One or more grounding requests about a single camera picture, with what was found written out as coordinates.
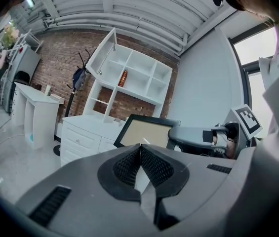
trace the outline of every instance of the light fixture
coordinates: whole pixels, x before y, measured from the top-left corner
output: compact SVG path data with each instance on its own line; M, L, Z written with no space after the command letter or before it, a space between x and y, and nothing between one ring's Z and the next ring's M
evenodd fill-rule
M30 8L34 7L34 2L33 0L26 0L27 4L29 5Z

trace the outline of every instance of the concrete floor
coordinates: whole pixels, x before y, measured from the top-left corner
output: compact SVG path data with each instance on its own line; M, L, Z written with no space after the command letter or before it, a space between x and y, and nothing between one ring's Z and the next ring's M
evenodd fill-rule
M11 117L0 106L0 126ZM8 137L24 133L8 121L0 129L0 143ZM15 203L30 187L60 168L60 157L53 153L59 145L53 141L39 150L33 150L24 136L8 139L0 145L0 196Z

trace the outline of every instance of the window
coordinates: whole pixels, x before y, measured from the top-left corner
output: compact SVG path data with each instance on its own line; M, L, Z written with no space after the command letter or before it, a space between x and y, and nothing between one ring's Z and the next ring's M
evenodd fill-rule
M263 127L263 130L256 137L265 138L268 135L272 111L263 98L265 88L259 72L258 59L274 55L277 46L275 28L273 27L248 37L234 46L244 71L249 75L252 111Z

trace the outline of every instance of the bottle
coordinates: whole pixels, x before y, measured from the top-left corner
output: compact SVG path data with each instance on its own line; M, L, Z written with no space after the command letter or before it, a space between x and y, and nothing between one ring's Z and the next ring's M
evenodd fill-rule
M124 70L123 75L120 78L119 86L123 87L127 78L128 71Z

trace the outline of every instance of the open cabinet door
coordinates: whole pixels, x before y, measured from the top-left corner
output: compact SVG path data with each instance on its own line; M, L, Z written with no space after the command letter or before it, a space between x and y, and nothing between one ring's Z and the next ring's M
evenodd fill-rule
M116 30L113 28L109 34L106 35L104 40L99 44L95 52L93 53L92 57L90 58L89 62L85 66L86 69L90 71L90 73L96 78L100 79L99 76L101 75L101 67L111 52L112 48L117 44L116 39Z

